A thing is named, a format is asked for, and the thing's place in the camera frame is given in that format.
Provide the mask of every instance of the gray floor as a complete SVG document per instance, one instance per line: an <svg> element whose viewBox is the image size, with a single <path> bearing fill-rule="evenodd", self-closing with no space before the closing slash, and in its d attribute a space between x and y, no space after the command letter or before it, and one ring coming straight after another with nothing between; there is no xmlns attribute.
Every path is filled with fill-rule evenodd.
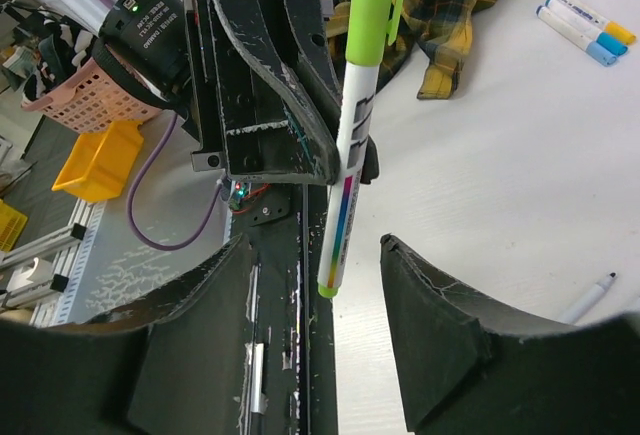
<svg viewBox="0 0 640 435"><path fill-rule="evenodd" d="M58 173L71 153L77 134L44 117L27 148L25 160L33 170L5 196L6 203L29 217L14 248L66 226L76 198L66 192L52 192Z"/></svg>

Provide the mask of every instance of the rainbow stripe on marker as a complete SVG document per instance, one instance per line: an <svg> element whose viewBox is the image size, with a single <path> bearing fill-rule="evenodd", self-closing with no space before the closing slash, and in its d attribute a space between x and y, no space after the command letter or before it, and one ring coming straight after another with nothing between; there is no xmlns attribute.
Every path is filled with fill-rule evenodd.
<svg viewBox="0 0 640 435"><path fill-rule="evenodd" d="M338 219L338 227L336 229L336 239L333 245L333 253L331 254L331 268L329 271L328 288L333 288L336 283L338 267L340 266L340 249L342 242L347 233L347 218L349 215L349 202L351 200L351 191L353 189L354 177L344 180L344 191L342 192L342 204L340 205L340 218Z"/></svg>

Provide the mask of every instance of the yellow box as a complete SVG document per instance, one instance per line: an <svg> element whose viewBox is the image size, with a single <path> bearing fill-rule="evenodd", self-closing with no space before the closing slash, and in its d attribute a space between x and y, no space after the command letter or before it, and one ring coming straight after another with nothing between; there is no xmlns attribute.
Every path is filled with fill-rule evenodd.
<svg viewBox="0 0 640 435"><path fill-rule="evenodd" d="M26 224L26 215L0 200L0 251L11 251Z"/></svg>
<svg viewBox="0 0 640 435"><path fill-rule="evenodd" d="M119 197L144 142L139 124L112 122L106 132L80 135L52 190L90 203Z"/></svg>

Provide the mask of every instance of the table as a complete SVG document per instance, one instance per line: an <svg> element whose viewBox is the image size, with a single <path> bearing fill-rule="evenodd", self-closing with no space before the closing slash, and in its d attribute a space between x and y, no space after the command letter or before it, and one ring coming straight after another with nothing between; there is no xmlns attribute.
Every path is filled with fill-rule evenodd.
<svg viewBox="0 0 640 435"><path fill-rule="evenodd" d="M499 0L474 18L471 56L452 100L415 99L427 64L421 52L377 98L372 135L382 175L361 190L335 300L341 435L405 431L380 282L385 233L478 290L544 317L611 271L619 280L581 323L640 294L638 48L604 68L537 20L544 1ZM640 2L584 1L640 33ZM145 128L146 153L165 122ZM191 171L194 147L177 132L140 192L138 218L159 239L183 238L204 211L216 174ZM123 200L107 204L83 285L89 273L113 276L79 292L77 321L197 265L222 243L219 209L197 244L154 259L128 233L123 207ZM144 284L121 297L110 284L136 270Z"/></svg>

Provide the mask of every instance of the green marker end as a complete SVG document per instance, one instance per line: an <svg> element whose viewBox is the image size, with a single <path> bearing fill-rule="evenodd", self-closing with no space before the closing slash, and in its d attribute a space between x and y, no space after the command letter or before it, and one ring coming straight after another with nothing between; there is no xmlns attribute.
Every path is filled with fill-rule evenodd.
<svg viewBox="0 0 640 435"><path fill-rule="evenodd" d="M338 294L338 288L329 288L318 285L318 293L324 298L333 298Z"/></svg>

